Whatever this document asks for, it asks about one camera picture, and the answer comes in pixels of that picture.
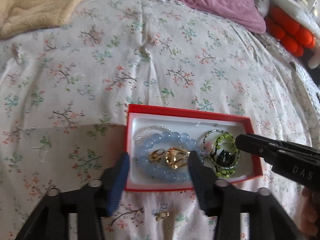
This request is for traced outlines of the person's right hand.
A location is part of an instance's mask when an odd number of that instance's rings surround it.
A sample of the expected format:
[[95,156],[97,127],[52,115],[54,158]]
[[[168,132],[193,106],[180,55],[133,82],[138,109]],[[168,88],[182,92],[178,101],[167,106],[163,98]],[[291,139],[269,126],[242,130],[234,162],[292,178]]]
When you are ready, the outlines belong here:
[[316,225],[318,212],[312,202],[312,191],[304,187],[302,196],[304,202],[300,212],[299,230],[306,238],[316,237],[319,231],[319,228]]

